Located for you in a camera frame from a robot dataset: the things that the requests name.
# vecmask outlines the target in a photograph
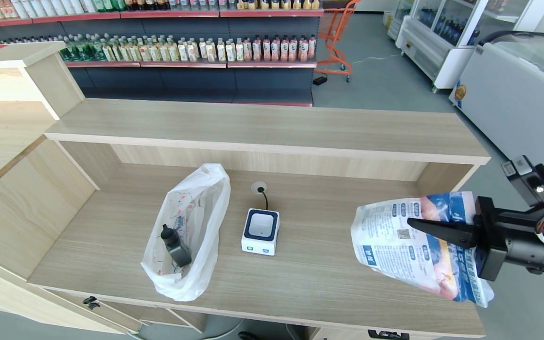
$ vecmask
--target white plastic bag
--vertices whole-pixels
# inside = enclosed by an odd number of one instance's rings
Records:
[[[175,301],[193,301],[205,292],[229,200],[230,180],[221,164],[203,164],[167,193],[141,263],[157,292]],[[173,262],[161,239],[164,224],[188,247],[189,265],[179,268]]]

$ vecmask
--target robotic arm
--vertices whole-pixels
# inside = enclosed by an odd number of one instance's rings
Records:
[[[531,209],[494,207],[492,198],[479,196],[474,224],[409,218],[413,228],[463,248],[476,248],[477,275],[494,281],[503,262],[544,273],[544,166],[526,156],[502,165],[503,172]]]

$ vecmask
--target white scanner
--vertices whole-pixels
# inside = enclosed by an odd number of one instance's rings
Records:
[[[249,209],[240,239],[242,251],[274,256],[279,217],[278,211]]]

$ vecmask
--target qr code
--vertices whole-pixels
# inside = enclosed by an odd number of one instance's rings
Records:
[[[408,229],[398,229],[399,239],[410,239],[410,231]]]

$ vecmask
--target black cable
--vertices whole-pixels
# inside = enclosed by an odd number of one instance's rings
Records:
[[[266,196],[266,193],[262,191],[262,194],[264,198],[266,199],[266,210],[268,210],[268,196]]]

